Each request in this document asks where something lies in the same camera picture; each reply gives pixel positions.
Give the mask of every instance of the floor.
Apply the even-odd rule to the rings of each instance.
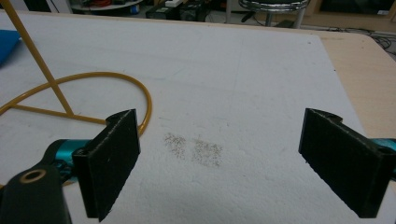
[[[137,15],[133,15],[131,17],[135,18],[146,18],[146,11],[152,8],[152,6],[140,6],[140,12]],[[257,21],[254,17],[248,19],[245,22],[241,22],[242,18],[244,18],[246,13],[232,13],[231,16],[231,24],[243,24],[243,25],[253,25],[253,26],[262,26],[265,21]],[[206,18],[205,22],[213,22],[213,23],[224,23],[225,22],[225,12],[224,11],[216,11],[211,10]],[[323,31],[331,31],[331,32],[349,32],[349,33],[359,33],[364,35],[371,36],[388,54],[389,56],[395,60],[396,62],[396,33],[369,33],[363,30],[357,29],[339,29],[335,27],[317,27],[317,26],[306,26],[302,25],[301,29],[307,30],[323,30]]]

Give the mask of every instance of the yellow stick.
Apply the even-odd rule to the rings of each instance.
[[[4,10],[6,11],[6,13],[8,14],[15,28],[17,29],[18,33],[20,33],[23,42],[26,44],[26,47],[30,50],[32,56],[35,58],[35,62],[37,63],[38,67],[40,67],[41,71],[44,74],[44,77],[46,77],[48,83],[50,84],[56,96],[58,97],[59,101],[61,102],[62,106],[64,107],[66,114],[74,115],[72,108],[70,107],[69,103],[67,103],[64,94],[61,92],[61,89],[56,83],[55,78],[53,78],[53,75],[48,69],[46,63],[44,62],[37,48],[35,47],[32,38],[29,36],[26,29],[24,28],[14,7],[9,3],[8,0],[0,0],[0,3],[3,6]]]

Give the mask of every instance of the metal stool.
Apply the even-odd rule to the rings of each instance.
[[[293,24],[293,28],[299,29],[305,8],[308,6],[310,0],[238,0],[239,6],[254,12],[266,12],[267,18],[265,26],[271,26],[273,14],[298,11],[297,19]]]

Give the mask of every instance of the stool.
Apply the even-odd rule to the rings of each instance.
[[[238,0],[239,6],[252,11],[250,16],[255,12],[266,12],[267,18],[265,26],[271,26],[273,14],[298,11],[297,19],[293,24],[293,28],[299,29],[305,8],[308,6],[310,0]]]

